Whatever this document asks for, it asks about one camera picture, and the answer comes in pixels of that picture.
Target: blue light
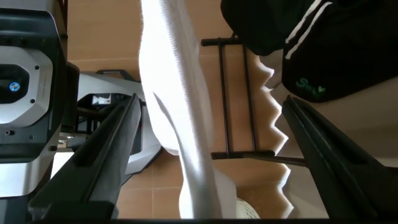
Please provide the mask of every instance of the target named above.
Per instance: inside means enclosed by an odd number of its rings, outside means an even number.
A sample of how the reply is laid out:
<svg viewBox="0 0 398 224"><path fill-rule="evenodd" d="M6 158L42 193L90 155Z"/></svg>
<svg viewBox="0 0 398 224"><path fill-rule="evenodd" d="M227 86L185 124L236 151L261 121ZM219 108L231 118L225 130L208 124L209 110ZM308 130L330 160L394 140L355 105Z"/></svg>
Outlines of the blue light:
<svg viewBox="0 0 398 224"><path fill-rule="evenodd" d="M18 82L12 82L8 87L11 91L18 91L21 88L21 84Z"/></svg>

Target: tiled floor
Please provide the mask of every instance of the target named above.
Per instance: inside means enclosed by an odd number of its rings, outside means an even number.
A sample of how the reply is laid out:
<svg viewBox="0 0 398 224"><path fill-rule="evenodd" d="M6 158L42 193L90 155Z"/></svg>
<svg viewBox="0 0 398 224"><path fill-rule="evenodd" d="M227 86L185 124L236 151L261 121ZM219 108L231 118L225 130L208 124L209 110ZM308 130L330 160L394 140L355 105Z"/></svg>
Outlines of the tiled floor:
<svg viewBox="0 0 398 224"><path fill-rule="evenodd" d="M185 2L199 41L232 34L221 15L220 0ZM69 0L69 4L68 60L83 71L118 68L139 78L139 0ZM224 55L231 148L250 151L252 142L242 48L228 46ZM263 88L269 74L259 65L258 57L249 52L248 59L257 145L260 149L278 150L285 139L271 127L279 110ZM217 47L201 47L200 62L214 118L215 144L210 150L222 152L225 151L225 135ZM215 161L215 166L235 182L238 197L247 200L261 218L285 217L291 210L278 188L286 179L284 166L250 159ZM161 154L148 169L123 186L118 202L119 217L178 218L181 185L178 158Z"/></svg>

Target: green logo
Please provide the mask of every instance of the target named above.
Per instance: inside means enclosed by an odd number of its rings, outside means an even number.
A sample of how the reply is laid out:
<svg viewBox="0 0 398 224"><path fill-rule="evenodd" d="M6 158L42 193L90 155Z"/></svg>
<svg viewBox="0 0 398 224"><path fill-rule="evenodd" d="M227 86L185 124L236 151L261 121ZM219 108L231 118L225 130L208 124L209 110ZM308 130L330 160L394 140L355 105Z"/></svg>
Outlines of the green logo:
<svg viewBox="0 0 398 224"><path fill-rule="evenodd" d="M306 78L301 78L299 82L296 82L296 86L306 91L309 91L310 93L312 93L312 95L316 96L317 98L322 97L326 91L326 88L322 86L318 86L318 88L315 88L314 86L309 85L308 80Z"/></svg>

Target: blue button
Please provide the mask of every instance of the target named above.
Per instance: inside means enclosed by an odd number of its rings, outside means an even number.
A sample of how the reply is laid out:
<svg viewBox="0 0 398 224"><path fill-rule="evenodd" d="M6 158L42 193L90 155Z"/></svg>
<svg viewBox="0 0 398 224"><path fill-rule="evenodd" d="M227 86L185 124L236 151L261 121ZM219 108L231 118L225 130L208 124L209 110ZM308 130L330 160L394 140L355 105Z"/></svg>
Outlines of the blue button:
<svg viewBox="0 0 398 224"><path fill-rule="evenodd" d="M9 89L10 89L11 91L18 91L20 88L21 88L21 84L19 84L18 82L12 82L12 83L9 85Z"/></svg>

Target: black garment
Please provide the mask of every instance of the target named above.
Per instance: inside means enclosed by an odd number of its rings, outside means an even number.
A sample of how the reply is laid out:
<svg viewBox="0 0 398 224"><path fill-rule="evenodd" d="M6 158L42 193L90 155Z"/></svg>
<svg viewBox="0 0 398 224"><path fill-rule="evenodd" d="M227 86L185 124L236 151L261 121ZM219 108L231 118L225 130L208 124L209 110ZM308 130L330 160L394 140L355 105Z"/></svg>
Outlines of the black garment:
<svg viewBox="0 0 398 224"><path fill-rule="evenodd" d="M284 47L282 83L286 89L320 103L397 76L397 0L329 1L332 4L286 59L326 2L319 4Z"/></svg>
<svg viewBox="0 0 398 224"><path fill-rule="evenodd" d="M256 55L283 49L313 0L222 0L228 25Z"/></svg>

